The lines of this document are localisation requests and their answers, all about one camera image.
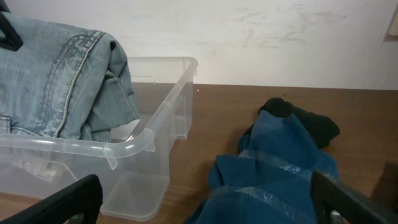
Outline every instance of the blue fabric with clear tape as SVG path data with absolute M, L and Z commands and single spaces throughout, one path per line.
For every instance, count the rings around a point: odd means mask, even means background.
M 238 147 L 240 155 L 216 157 L 212 194 L 185 223 L 316 223 L 311 174 L 322 170 L 338 179 L 337 167 L 294 114 L 262 111 Z

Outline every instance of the clear plastic storage box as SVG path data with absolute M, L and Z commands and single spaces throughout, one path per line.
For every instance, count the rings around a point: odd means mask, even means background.
M 112 142 L 0 134 L 0 192 L 45 198 L 88 174 L 103 188 L 101 213 L 145 221 L 169 185 L 169 152 L 192 123 L 194 58 L 129 58 L 140 120 Z

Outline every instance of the jeans seam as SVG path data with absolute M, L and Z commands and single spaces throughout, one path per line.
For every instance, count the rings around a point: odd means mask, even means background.
M 37 134 L 37 133 L 35 133 L 33 131 L 29 131 L 26 128 L 22 128 L 22 127 L 18 127 L 18 126 L 11 126 L 11 129 L 16 129 L 16 130 L 19 130 L 19 131 L 23 131 L 23 132 L 26 132 L 28 134 L 34 135 L 34 136 L 41 136 L 41 135 L 39 135 L 39 134 Z
M 86 54 L 85 54 L 83 60 L 81 61 L 80 65 L 79 65 L 79 67 L 78 67 L 78 70 L 75 72 L 75 74 L 74 74 L 74 76 L 73 76 L 73 78 L 72 78 L 72 83 L 71 83 L 71 85 L 69 86 L 68 95 L 67 95 L 67 97 L 66 97 L 66 99 L 65 99 L 65 102 L 64 102 L 63 117 L 62 117 L 62 120 L 61 120 L 60 125 L 59 125 L 58 128 L 55 130 L 55 132 L 54 132 L 54 134 L 53 134 L 53 137 L 57 137 L 57 136 L 58 136 L 59 131 L 62 129 L 63 125 L 64 125 L 65 122 L 66 122 L 67 113 L 68 113 L 68 107 L 69 107 L 69 101 L 70 101 L 70 97 L 71 97 L 71 95 L 72 95 L 73 88 L 75 87 L 75 83 L 76 83 L 77 77 L 79 76 L 81 70 L 83 69 L 83 66 L 84 66 L 84 64 L 85 64 L 85 62 L 86 62 L 86 60 L 87 60 L 87 58 L 88 58 L 88 55 L 90 54 L 91 50 L 92 50 L 93 47 L 98 43 L 98 40 L 99 40 L 103 35 L 104 35 L 104 32 L 102 32 L 102 33 L 94 40 L 93 44 L 90 45 L 90 47 L 89 47 L 88 50 L 86 51 Z
M 76 37 L 86 37 L 86 38 L 91 38 L 92 36 L 90 35 L 86 35 L 86 34 L 77 34 L 74 35 L 73 37 L 69 38 L 66 42 L 66 44 L 64 44 L 61 48 L 61 50 L 59 51 L 57 57 L 55 58 L 55 60 L 52 63 L 51 69 L 50 69 L 50 75 L 49 75 L 49 79 L 46 82 L 46 86 L 45 86 L 45 93 L 44 93 L 44 101 L 43 101 L 43 106 L 42 106 L 42 119 L 40 120 L 40 128 L 43 129 L 43 124 L 45 121 L 45 118 L 47 117 L 47 108 L 48 108 L 48 101 L 50 98 L 50 93 L 51 90 L 53 88 L 53 78 L 55 77 L 55 72 L 58 69 L 58 66 L 61 64 L 61 62 L 63 62 L 63 59 L 67 56 L 67 54 L 69 53 L 71 46 L 69 45 L 70 42 L 76 38 Z M 62 54 L 62 52 L 65 50 L 65 48 L 67 48 L 67 51 L 65 53 L 63 53 L 61 59 L 60 56 Z

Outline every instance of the white wall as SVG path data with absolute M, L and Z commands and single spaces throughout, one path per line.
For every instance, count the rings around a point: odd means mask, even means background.
M 192 56 L 195 83 L 398 90 L 398 0 L 6 0 L 106 31 L 128 56 Z

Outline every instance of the wall stain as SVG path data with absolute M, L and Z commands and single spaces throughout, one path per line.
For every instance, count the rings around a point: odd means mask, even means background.
M 322 19 L 327 24 L 331 24 L 331 23 L 336 22 L 338 20 L 343 20 L 343 19 L 347 18 L 347 15 L 337 15 L 337 14 L 331 13 L 331 11 L 317 12 L 317 13 L 314 13 L 313 15 L 316 16 L 316 17 L 319 17 L 320 19 Z
M 249 14 L 247 14 L 247 15 L 245 15 L 245 16 L 240 17 L 239 20 L 240 20 L 240 21 L 243 21 L 243 20 L 245 20 L 245 19 L 247 19 L 247 18 L 252 18 L 252 17 L 258 16 L 258 15 L 264 14 L 264 13 L 266 13 L 266 11 L 255 12 L 255 13 L 249 13 Z

